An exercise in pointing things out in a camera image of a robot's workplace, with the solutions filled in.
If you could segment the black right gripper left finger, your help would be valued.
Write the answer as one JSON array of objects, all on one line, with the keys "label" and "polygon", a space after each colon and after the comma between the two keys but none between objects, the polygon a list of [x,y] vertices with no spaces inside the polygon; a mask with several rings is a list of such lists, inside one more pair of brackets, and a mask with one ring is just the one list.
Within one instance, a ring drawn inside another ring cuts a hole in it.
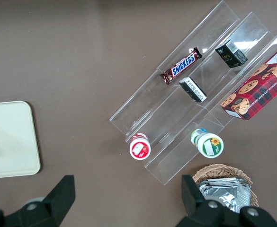
[{"label": "black right gripper left finger", "polygon": [[0,210],[0,227],[58,227],[76,198],[73,175],[66,175],[42,201],[33,201],[4,216]]}]

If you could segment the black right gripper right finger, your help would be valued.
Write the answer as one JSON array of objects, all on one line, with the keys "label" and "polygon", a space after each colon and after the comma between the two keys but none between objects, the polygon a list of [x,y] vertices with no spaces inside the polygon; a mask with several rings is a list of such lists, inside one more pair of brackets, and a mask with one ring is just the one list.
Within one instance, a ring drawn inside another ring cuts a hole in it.
[{"label": "black right gripper right finger", "polygon": [[206,200],[190,175],[182,176],[181,197],[187,215],[178,227],[277,227],[277,221],[262,208],[245,206],[236,213]]}]

